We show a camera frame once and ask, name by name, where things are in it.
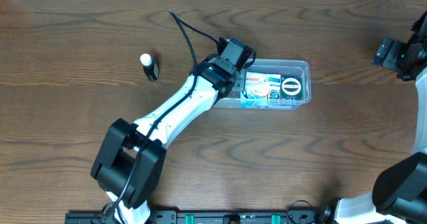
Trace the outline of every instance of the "clear plastic bin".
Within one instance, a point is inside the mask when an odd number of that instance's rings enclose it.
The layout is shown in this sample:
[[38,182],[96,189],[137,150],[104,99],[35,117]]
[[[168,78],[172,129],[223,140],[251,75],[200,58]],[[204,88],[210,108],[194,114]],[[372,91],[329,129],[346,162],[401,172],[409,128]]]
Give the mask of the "clear plastic bin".
[[232,91],[228,97],[219,100],[214,107],[240,108],[240,109],[281,109],[295,110],[301,104],[307,103],[312,98],[312,83],[310,79],[310,66],[305,61],[281,59],[256,59],[255,63],[247,69],[249,72],[280,74],[283,76],[299,77],[304,84],[300,100],[266,100],[241,98],[239,91]]

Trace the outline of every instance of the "brown tabletop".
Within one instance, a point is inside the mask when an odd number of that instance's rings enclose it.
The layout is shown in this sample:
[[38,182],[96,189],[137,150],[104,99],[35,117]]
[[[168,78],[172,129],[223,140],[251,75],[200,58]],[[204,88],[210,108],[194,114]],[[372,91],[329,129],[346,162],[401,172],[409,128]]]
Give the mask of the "brown tabletop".
[[[90,175],[108,127],[174,94],[192,65],[167,10],[259,58],[310,64],[296,111],[213,108],[172,143],[153,204],[181,210],[320,206],[371,191],[414,143],[417,94],[370,64],[407,41],[426,0],[2,0],[0,222],[61,223],[109,199]],[[188,31],[197,59],[215,51]],[[139,56],[158,53],[156,82]]]

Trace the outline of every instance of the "wooden table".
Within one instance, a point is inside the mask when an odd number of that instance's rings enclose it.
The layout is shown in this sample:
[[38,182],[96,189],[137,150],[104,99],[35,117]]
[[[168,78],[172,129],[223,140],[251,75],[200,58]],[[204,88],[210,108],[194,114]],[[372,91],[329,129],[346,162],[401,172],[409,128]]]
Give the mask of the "wooden table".
[[[153,204],[194,209],[320,206],[371,191],[414,143],[414,82],[370,64],[402,41],[426,0],[3,0],[0,4],[0,222],[60,223],[108,202],[89,171],[108,127],[176,92],[192,65],[167,10],[259,58],[310,64],[297,111],[216,109],[168,149]],[[213,43],[189,31],[198,60]],[[149,82],[139,56],[157,53]]]

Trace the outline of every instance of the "green tape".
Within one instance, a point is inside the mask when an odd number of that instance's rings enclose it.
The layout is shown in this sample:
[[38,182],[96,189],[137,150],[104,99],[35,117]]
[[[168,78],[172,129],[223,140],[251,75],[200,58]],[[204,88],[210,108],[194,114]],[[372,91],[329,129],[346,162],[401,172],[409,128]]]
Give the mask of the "green tape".
[[272,224],[280,224],[280,215],[272,215]]
[[185,215],[185,224],[194,224],[194,216]]

